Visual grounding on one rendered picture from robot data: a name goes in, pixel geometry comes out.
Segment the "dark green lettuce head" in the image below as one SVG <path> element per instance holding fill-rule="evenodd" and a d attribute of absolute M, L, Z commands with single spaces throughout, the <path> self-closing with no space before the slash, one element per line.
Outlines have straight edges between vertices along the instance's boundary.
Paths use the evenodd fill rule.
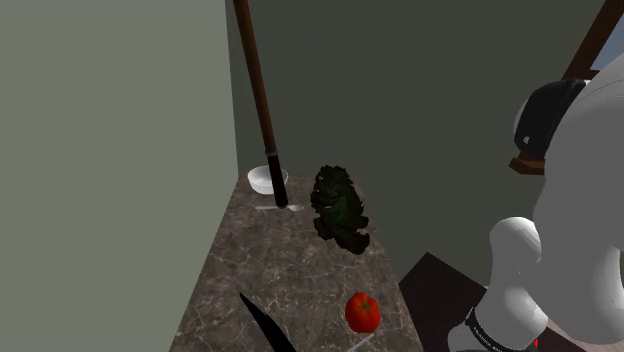
<path fill-rule="evenodd" d="M 325 165 L 315 177 L 310 204 L 318 217 L 314 219 L 317 235 L 352 254 L 361 255 L 370 244 L 364 232 L 369 218 L 363 202 L 345 168 Z"/>

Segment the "white bowl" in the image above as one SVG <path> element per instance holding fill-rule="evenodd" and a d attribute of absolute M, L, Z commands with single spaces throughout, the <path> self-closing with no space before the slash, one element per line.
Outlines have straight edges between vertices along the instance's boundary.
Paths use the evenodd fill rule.
<path fill-rule="evenodd" d="M 269 165 L 258 166 L 247 173 L 249 185 L 253 191 L 261 195 L 273 195 L 273 182 Z"/>

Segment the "brown baseball bat, black grip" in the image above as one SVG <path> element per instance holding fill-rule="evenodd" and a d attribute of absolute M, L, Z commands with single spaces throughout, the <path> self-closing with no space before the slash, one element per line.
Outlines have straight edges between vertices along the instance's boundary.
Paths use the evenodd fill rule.
<path fill-rule="evenodd" d="M 275 142 L 250 7 L 248 0 L 232 1 L 268 161 L 275 204 L 278 208 L 284 209 L 289 205 L 289 200 Z"/>

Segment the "red tomato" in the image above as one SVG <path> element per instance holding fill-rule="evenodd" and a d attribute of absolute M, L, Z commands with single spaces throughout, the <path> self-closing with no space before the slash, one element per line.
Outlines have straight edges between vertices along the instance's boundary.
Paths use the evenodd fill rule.
<path fill-rule="evenodd" d="M 352 331 L 373 333 L 381 321 L 379 305 L 374 298 L 356 292 L 346 303 L 345 319 Z"/>

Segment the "dark robot stand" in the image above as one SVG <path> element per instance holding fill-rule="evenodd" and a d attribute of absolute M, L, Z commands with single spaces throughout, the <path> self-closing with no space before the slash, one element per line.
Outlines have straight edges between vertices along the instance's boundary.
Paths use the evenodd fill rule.
<path fill-rule="evenodd" d="M 425 253 L 399 286 L 425 352 L 586 352 L 547 327 L 516 270 L 486 289 Z"/>

